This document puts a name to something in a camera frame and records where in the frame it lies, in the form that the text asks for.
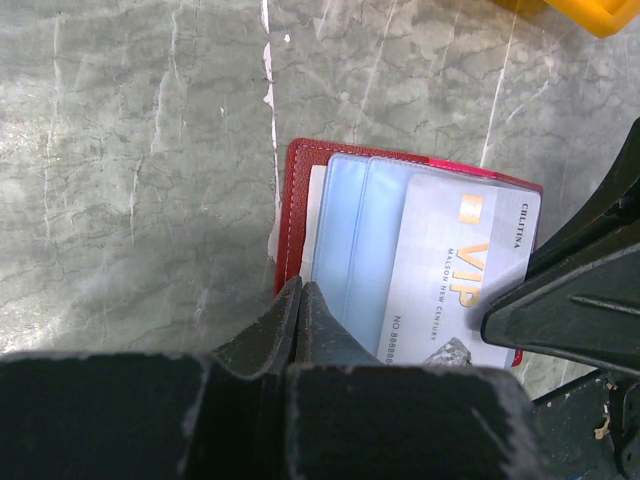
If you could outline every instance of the yellow object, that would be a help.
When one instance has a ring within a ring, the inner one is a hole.
[[[619,32],[640,13],[640,0],[546,0],[597,37]]]

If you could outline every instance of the floor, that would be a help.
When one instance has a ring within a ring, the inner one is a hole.
[[[545,240],[640,111],[640,18],[598,40],[539,0],[6,0],[0,38],[0,352],[237,334],[297,136],[541,183]],[[532,396],[585,372],[526,358]]]

